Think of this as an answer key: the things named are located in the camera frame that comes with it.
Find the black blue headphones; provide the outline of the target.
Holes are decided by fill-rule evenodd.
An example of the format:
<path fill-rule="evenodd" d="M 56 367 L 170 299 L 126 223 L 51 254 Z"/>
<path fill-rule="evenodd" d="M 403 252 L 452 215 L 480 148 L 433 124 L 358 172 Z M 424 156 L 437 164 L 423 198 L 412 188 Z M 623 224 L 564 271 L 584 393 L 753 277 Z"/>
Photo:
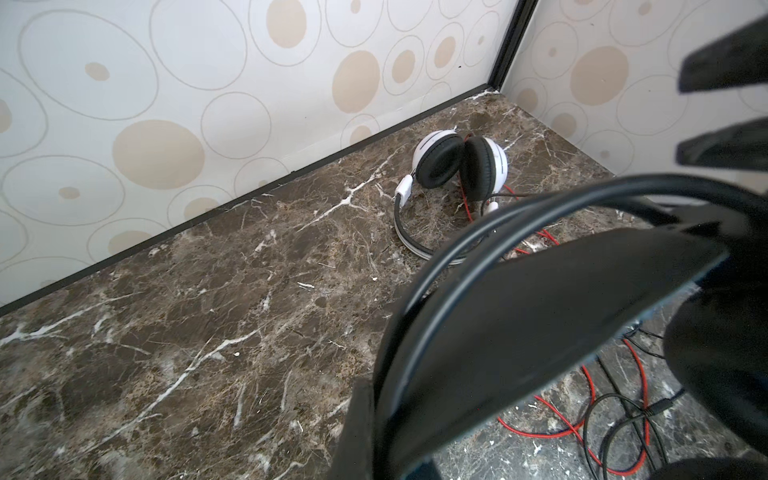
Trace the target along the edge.
<path fill-rule="evenodd" d="M 767 286 L 764 196 L 640 175 L 476 222 L 419 272 L 382 339 L 373 478 L 428 465 L 693 283 Z"/>

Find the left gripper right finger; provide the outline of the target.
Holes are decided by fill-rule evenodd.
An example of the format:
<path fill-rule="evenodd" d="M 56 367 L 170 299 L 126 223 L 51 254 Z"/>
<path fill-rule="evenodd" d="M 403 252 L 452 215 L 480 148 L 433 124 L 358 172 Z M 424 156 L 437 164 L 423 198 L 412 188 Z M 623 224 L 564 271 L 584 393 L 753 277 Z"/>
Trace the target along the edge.
<path fill-rule="evenodd" d="M 767 454 L 767 286 L 702 289 L 667 325 L 667 366 L 736 436 Z"/>

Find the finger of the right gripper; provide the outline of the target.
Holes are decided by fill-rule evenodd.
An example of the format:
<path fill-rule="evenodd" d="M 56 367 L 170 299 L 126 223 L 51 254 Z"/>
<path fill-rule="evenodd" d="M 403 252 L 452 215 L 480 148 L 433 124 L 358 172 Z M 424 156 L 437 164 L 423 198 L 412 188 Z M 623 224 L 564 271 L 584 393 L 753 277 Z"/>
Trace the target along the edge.
<path fill-rule="evenodd" d="M 767 170 L 767 118 L 735 124 L 680 142 L 676 163 L 697 168 Z"/>
<path fill-rule="evenodd" d="M 767 16 L 763 16 L 684 58 L 680 93 L 767 83 Z"/>

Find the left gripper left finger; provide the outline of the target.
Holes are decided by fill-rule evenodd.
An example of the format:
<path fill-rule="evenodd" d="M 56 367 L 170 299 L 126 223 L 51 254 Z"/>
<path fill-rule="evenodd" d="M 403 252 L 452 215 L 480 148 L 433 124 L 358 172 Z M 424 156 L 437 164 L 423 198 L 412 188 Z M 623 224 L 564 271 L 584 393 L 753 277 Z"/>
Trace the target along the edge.
<path fill-rule="evenodd" d="M 376 401 L 374 380 L 358 379 L 327 479 L 373 478 Z"/>

